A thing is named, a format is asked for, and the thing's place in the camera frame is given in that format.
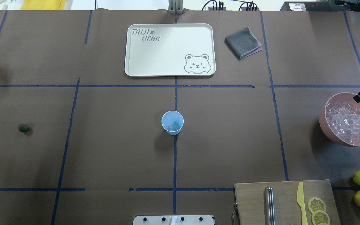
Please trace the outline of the light blue plastic cup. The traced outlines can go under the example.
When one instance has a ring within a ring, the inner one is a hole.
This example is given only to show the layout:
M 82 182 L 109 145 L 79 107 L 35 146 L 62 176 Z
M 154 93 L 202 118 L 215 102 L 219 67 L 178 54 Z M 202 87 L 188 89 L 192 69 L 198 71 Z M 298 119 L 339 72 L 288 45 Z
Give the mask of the light blue plastic cup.
M 182 125 L 182 129 L 184 125 L 184 117 L 178 111 L 168 111 L 161 118 L 161 125 L 163 129 L 170 135 L 177 135 L 180 133 L 181 129 L 176 132 L 170 132 L 167 130 L 167 126 L 173 122 L 180 123 Z

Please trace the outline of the yellow plastic knife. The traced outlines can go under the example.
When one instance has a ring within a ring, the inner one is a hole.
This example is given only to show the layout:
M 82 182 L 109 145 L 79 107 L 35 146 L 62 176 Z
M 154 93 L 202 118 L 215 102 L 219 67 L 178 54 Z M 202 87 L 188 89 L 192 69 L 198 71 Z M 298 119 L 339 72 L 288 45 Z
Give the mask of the yellow plastic knife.
M 300 207 L 300 215 L 301 215 L 301 225 L 308 225 L 308 220 L 306 216 L 306 208 L 305 208 L 305 199 L 304 199 L 304 184 L 303 182 L 299 182 L 296 193 L 296 201 L 298 206 Z

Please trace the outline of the black power box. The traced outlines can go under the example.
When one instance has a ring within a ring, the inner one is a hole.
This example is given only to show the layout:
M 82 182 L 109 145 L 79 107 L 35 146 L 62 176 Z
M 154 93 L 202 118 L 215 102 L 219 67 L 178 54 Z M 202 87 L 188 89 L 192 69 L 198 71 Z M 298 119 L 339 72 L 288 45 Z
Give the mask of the black power box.
M 333 9 L 329 2 L 286 1 L 281 6 L 280 11 L 332 12 Z

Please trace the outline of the yellow cloth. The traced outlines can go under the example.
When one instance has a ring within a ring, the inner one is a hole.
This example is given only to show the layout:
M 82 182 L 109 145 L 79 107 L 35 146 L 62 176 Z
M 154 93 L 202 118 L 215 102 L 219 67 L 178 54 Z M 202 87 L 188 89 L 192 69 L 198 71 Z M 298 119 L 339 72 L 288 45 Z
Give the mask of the yellow cloth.
M 20 10 L 63 10 L 65 0 L 25 0 Z

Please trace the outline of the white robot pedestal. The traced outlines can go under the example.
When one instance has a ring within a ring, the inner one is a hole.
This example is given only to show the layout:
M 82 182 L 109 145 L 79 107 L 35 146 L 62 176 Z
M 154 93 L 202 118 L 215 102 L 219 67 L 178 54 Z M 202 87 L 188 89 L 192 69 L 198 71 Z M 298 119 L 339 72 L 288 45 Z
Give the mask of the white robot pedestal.
M 136 216 L 133 225 L 214 225 L 211 215 L 153 215 Z

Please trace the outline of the cream bear tray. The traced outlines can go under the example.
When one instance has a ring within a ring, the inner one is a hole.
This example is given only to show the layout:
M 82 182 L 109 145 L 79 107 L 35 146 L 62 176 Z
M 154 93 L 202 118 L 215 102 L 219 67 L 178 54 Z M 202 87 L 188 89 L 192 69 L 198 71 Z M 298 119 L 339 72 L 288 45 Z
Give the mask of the cream bear tray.
M 216 72 L 209 24 L 133 24 L 124 71 L 130 77 L 211 76 Z

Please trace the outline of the clear ice cube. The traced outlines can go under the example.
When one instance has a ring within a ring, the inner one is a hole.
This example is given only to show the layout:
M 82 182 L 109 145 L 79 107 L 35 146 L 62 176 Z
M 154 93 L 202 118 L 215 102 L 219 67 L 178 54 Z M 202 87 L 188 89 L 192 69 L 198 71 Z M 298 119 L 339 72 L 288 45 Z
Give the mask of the clear ice cube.
M 176 131 L 180 130 L 181 127 L 182 127 L 182 125 L 180 123 L 173 122 L 172 124 L 169 124 L 167 126 L 167 130 L 170 132 L 176 132 Z

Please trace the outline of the wooden cutting board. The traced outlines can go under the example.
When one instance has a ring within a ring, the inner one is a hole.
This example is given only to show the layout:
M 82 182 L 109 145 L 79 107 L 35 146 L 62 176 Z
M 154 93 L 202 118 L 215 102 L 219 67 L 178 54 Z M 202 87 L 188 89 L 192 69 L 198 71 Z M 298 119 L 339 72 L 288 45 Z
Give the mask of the wooden cutting board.
M 264 225 L 264 190 L 274 191 L 274 214 L 276 225 L 300 225 L 301 208 L 297 203 L 299 181 L 236 183 L 235 197 L 241 225 Z M 340 219 L 329 180 L 304 180 L 304 200 L 321 198 L 326 205 L 332 225 L 340 225 Z

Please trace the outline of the pink bowl of ice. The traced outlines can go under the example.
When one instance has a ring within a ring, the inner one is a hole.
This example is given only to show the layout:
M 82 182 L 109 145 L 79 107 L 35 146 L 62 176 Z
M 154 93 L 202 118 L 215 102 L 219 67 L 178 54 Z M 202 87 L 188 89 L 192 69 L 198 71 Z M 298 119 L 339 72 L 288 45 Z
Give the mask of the pink bowl of ice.
M 319 115 L 319 125 L 331 141 L 348 147 L 360 147 L 360 103 L 355 94 L 342 92 L 333 95 Z

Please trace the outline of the aluminium frame post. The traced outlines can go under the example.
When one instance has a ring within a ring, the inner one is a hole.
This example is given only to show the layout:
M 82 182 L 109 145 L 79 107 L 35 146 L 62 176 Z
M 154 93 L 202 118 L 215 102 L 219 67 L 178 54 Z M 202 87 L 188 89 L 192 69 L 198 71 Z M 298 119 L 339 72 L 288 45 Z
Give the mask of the aluminium frame post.
M 183 0 L 169 0 L 168 13 L 170 15 L 181 15 L 184 12 Z

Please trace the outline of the red strawberry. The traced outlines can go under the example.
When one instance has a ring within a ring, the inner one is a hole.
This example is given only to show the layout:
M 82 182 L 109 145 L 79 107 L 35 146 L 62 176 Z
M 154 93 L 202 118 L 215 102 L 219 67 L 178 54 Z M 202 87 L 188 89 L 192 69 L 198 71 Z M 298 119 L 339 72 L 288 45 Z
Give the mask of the red strawberry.
M 30 127 L 27 124 L 19 124 L 17 129 L 22 133 L 30 131 Z

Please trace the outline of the lemon slice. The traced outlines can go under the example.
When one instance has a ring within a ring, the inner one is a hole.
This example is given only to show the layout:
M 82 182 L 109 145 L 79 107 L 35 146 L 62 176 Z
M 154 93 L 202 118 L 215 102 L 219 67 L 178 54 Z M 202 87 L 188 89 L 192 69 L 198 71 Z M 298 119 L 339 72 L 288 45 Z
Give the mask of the lemon slice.
M 326 204 L 321 198 L 313 197 L 307 202 L 309 211 L 314 214 L 316 211 L 326 211 Z
M 313 225 L 330 225 L 331 219 L 326 211 L 314 211 L 311 216 Z

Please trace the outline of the grey folded cloth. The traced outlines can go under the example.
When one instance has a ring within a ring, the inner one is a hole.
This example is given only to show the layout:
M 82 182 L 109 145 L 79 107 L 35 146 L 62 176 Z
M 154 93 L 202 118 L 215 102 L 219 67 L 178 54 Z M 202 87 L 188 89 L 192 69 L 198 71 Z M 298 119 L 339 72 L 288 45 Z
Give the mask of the grey folded cloth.
M 234 55 L 243 59 L 263 49 L 260 41 L 251 32 L 249 27 L 235 32 L 225 38 L 225 43 Z

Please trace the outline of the steel rod black tip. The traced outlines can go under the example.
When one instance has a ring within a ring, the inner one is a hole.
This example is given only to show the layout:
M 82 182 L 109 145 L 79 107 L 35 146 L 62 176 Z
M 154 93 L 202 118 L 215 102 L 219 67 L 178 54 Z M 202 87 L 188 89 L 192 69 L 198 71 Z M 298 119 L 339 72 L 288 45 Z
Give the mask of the steel rod black tip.
M 264 190 L 264 213 L 265 224 L 275 225 L 274 191 L 273 188 L 269 186 Z

